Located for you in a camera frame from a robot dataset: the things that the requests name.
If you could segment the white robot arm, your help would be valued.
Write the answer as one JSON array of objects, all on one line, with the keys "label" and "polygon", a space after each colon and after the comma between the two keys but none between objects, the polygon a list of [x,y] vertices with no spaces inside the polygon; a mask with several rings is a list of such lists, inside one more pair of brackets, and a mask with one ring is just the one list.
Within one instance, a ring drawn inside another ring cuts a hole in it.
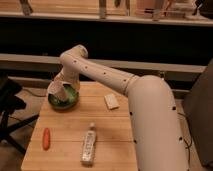
[{"label": "white robot arm", "polygon": [[189,171],[174,95],[162,78],[91,62],[82,45],[63,52],[59,60],[59,80],[71,83],[82,74],[128,98],[138,171]]}]

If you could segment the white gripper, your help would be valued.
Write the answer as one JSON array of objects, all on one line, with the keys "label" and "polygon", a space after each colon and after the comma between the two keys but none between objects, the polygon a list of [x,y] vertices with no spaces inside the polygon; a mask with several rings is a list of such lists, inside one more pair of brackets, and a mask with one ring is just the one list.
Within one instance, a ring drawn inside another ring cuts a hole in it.
[{"label": "white gripper", "polygon": [[59,72],[51,82],[53,81],[60,81],[63,85],[69,85],[76,91],[80,89],[80,80],[78,73],[71,72],[68,74],[64,74],[63,72]]}]

